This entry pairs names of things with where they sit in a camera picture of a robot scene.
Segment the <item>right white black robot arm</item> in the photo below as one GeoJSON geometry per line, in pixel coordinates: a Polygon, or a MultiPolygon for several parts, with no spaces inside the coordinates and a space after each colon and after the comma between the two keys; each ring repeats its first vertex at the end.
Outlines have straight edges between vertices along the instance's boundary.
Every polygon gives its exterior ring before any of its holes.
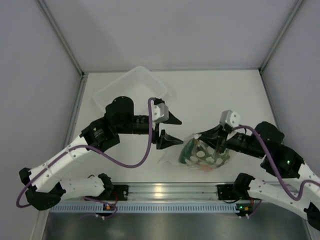
{"type": "Polygon", "coordinates": [[[257,177],[240,173],[232,185],[235,196],[270,202],[295,213],[319,230],[320,178],[295,150],[283,145],[284,137],[266,121],[255,128],[220,123],[198,134],[202,142],[219,153],[232,150],[262,159],[260,167],[276,177],[281,186],[277,188],[257,177]]]}

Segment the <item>fake orange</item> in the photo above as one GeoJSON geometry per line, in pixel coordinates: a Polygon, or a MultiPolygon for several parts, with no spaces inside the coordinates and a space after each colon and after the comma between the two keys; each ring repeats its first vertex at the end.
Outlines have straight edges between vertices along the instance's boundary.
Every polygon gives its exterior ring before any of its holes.
{"type": "Polygon", "coordinates": [[[201,171],[204,171],[204,172],[211,172],[211,171],[213,171],[215,168],[212,166],[212,165],[208,165],[208,164],[205,164],[205,165],[200,165],[199,166],[199,169],[201,170],[201,171]]]}

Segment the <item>fake green cucumber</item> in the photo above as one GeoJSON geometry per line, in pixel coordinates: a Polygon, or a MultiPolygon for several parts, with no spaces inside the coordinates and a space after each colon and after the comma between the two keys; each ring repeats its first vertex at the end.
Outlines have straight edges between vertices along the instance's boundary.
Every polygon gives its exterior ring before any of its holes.
{"type": "Polygon", "coordinates": [[[187,164],[187,161],[190,161],[190,157],[193,156],[193,150],[195,149],[196,144],[195,140],[192,138],[190,139],[183,147],[183,149],[180,152],[178,162],[180,164],[187,164]]]}

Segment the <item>fake green cabbage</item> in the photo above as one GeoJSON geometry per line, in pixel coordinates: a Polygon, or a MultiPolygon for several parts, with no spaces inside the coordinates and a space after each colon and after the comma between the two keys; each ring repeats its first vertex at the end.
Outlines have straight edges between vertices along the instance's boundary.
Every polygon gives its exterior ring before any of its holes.
{"type": "Polygon", "coordinates": [[[229,150],[218,153],[203,141],[194,139],[194,142],[195,149],[192,151],[190,161],[187,161],[186,164],[188,167],[200,170],[200,165],[210,165],[217,169],[228,163],[231,159],[229,150]]]}

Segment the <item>clear zip top bag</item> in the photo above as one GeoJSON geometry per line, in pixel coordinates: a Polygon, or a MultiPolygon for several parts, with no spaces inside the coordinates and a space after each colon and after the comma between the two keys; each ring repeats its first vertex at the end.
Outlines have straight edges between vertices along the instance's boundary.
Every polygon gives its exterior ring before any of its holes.
{"type": "Polygon", "coordinates": [[[167,166],[211,172],[228,164],[235,155],[236,152],[229,149],[218,153],[213,147],[200,140],[200,135],[197,133],[185,138],[183,144],[165,149],[158,162],[167,166]]]}

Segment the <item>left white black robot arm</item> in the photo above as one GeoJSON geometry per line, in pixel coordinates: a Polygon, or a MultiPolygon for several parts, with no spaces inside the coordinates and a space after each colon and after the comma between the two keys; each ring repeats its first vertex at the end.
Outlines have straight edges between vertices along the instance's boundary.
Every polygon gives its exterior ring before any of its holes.
{"type": "Polygon", "coordinates": [[[160,124],[182,124],[170,112],[164,100],[149,98],[147,109],[147,115],[136,115],[134,102],[130,97],[115,98],[105,107],[103,117],[92,121],[58,154],[37,167],[24,167],[19,171],[24,187],[17,197],[16,206],[21,209],[32,206],[38,211],[44,211],[63,200],[74,198],[101,203],[109,199],[114,191],[114,185],[107,174],[101,173],[78,180],[66,179],[66,175],[92,159],[94,154],[123,168],[135,169],[147,160],[152,145],[163,150],[183,144],[182,140],[159,128],[160,124]],[[123,163],[106,154],[108,149],[120,143],[122,134],[148,136],[145,154],[138,163],[123,163]]]}

